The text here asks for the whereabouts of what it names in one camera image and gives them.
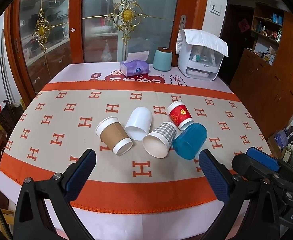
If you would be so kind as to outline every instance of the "red paper cup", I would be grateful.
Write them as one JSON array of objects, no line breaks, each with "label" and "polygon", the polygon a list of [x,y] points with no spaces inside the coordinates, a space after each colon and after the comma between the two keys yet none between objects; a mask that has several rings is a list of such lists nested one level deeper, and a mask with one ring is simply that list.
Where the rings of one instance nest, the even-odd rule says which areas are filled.
[{"label": "red paper cup", "polygon": [[175,101],[169,105],[168,115],[181,131],[185,130],[189,125],[194,123],[192,116],[181,100]]}]

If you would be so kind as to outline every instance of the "door frame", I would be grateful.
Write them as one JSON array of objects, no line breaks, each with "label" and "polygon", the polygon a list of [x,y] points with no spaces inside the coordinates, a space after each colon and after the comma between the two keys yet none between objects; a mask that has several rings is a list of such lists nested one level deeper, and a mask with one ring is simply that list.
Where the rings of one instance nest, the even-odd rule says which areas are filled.
[{"label": "door frame", "polygon": [[[69,38],[72,63],[84,63],[82,43],[82,0],[71,0],[69,4]],[[177,66],[176,40],[182,15],[186,15],[185,29],[202,29],[208,0],[177,0],[170,49],[173,51],[172,65]],[[14,81],[26,106],[36,96],[29,78],[20,39],[20,0],[13,2],[5,10],[5,47]]]}]

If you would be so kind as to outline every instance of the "blue gripper pad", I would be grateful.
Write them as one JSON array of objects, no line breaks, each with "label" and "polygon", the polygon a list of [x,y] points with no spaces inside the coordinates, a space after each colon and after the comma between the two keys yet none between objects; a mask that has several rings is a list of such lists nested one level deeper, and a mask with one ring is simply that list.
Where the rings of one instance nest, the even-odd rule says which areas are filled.
[{"label": "blue gripper pad", "polygon": [[246,154],[272,171],[278,172],[280,169],[278,162],[274,158],[256,149],[255,147],[249,148]]},{"label": "blue gripper pad", "polygon": [[229,201],[230,198],[229,184],[225,180],[222,173],[219,171],[217,167],[219,163],[217,162],[217,160],[211,155],[216,161],[216,163],[214,163],[213,160],[208,156],[208,154],[211,155],[209,150],[203,150],[200,152],[199,165],[208,182],[210,183],[210,186],[213,189],[216,198],[219,201],[223,201],[224,203],[226,203]]},{"label": "blue gripper pad", "polygon": [[74,171],[68,182],[66,183],[66,194],[64,196],[67,202],[76,200],[80,191],[82,190],[85,182],[87,181],[88,177],[90,176],[96,161],[97,157],[95,155],[94,150],[87,149],[90,151],[87,156],[82,160],[81,164],[78,168]]}]

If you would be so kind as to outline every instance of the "blue plastic cup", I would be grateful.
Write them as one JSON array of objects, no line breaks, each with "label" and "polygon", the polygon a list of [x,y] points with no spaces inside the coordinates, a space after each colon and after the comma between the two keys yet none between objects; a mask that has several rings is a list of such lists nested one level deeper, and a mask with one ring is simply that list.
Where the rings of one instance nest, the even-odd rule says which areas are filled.
[{"label": "blue plastic cup", "polygon": [[208,132],[202,124],[193,123],[174,139],[172,146],[177,154],[192,160],[204,144]]}]

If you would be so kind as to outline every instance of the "door handle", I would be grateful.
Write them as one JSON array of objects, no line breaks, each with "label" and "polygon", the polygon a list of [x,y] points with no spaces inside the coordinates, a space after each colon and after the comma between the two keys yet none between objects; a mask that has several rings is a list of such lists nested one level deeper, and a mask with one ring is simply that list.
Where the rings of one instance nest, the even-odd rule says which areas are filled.
[{"label": "door handle", "polygon": [[15,40],[15,50],[16,50],[17,53],[19,53],[18,39],[15,38],[14,40]]},{"label": "door handle", "polygon": [[180,18],[180,26],[179,26],[179,30],[183,30],[185,28],[185,23],[186,23],[186,15],[181,15]]}]

